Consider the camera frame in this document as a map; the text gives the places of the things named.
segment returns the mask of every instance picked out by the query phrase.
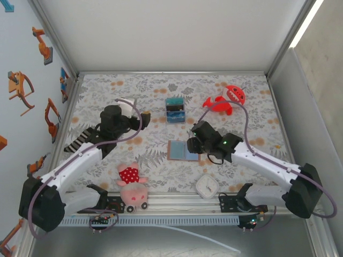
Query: white wall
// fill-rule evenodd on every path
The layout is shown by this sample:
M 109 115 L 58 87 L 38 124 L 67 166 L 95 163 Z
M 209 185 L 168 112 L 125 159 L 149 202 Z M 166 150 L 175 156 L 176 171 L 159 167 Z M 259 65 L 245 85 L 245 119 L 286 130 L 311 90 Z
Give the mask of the white wall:
M 305 0 L 39 0 L 79 71 L 267 71 Z
M 38 50 L 38 40 L 32 35 L 32 26 L 41 28 L 27 0 L 10 0 L 14 13 L 5 13 L 0 6 L 0 135 L 8 145 L 0 151 L 0 240 L 18 223 L 19 201 L 23 182 L 26 180 L 26 165 L 34 163 L 42 155 L 52 152 L 53 144 L 44 120 L 44 110 L 51 98 L 62 119 L 68 102 L 62 104 L 59 84 L 61 59 L 54 51 L 53 62 L 44 66 Z M 49 39 L 42 36 L 47 46 Z M 9 100 L 14 93 L 8 91 L 8 72 L 26 74 L 35 92 L 27 97 L 35 107 L 22 117 L 26 110 L 18 98 Z M 57 123 L 51 111 L 50 120 Z M 51 155 L 44 168 L 49 166 Z
M 325 0 L 295 47 L 343 163 L 343 2 Z
M 270 83 L 296 163 L 315 166 L 323 186 L 337 203 L 337 216 L 327 221 L 337 249 L 343 255 L 343 166 L 294 49 L 285 54 Z M 325 212 L 331 214 L 331 203 L 324 194 L 322 203 Z

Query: white clock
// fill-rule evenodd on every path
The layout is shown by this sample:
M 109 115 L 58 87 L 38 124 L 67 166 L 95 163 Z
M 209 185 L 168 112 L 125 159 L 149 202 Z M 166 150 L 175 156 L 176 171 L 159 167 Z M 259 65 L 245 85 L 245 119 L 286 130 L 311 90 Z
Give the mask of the white clock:
M 218 182 L 210 175 L 203 175 L 196 184 L 198 194 L 205 199 L 215 196 L 219 190 Z

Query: red stuffed fish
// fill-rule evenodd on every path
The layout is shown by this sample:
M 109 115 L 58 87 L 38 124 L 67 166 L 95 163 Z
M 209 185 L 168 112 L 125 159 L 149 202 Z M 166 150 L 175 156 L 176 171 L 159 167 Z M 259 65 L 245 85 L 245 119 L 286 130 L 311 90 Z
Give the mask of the red stuffed fish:
M 215 98 L 215 102 L 211 102 L 211 98 L 207 98 L 204 102 L 203 107 L 211 107 L 216 102 L 220 101 L 234 101 L 243 105 L 245 103 L 245 93 L 242 89 L 237 86 L 229 85 L 223 89 L 223 94 Z M 229 103 L 220 103 L 211 109 L 211 111 L 224 111 L 227 115 L 232 114 L 232 106 Z

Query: table surface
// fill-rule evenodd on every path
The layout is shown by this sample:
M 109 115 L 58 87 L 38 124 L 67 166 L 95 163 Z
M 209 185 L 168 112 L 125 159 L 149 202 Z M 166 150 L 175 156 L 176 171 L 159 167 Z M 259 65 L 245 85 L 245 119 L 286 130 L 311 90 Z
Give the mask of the table surface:
M 118 97 L 137 99 L 137 108 L 151 112 L 151 122 L 133 140 L 119 143 L 100 163 L 89 168 L 70 188 L 78 190 L 88 184 L 118 192 L 115 181 L 120 179 L 116 167 L 120 163 L 139 163 L 139 174 L 148 177 L 150 192 L 195 192 L 195 183 L 203 174 L 217 180 L 222 192 L 237 192 L 244 183 L 270 185 L 262 175 L 237 164 L 214 165 L 206 155 L 200 162 L 167 160 L 168 140 L 189 138 L 192 125 L 203 112 L 203 102 L 222 94 L 226 85 L 244 88 L 244 106 L 249 113 L 248 138 L 256 148 L 288 161 L 277 112 L 263 75 L 179 75 L 179 74 L 89 74 L 81 85 L 65 145 L 71 143 L 89 126 L 100 122 L 100 112 L 115 104 Z M 165 99 L 183 97 L 186 122 L 166 124 Z M 208 121 L 222 135 L 227 132 L 243 137 L 244 111 L 234 107 L 233 114 L 209 112 Z M 132 135 L 130 131 L 124 137 Z M 64 153 L 63 159 L 70 154 Z

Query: plush pig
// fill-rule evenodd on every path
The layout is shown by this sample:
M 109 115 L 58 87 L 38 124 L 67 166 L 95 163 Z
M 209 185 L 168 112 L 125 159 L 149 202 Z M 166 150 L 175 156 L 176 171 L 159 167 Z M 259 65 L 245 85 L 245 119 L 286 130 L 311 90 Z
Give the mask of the plush pig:
M 148 208 L 148 189 L 143 185 L 148 182 L 148 178 L 139 177 L 138 163 L 133 162 L 130 166 L 120 164 L 117 169 L 122 180 L 117 180 L 116 183 L 123 187 L 120 196 L 127 206 L 127 212 L 133 212 L 136 207 L 141 207 L 143 210 Z

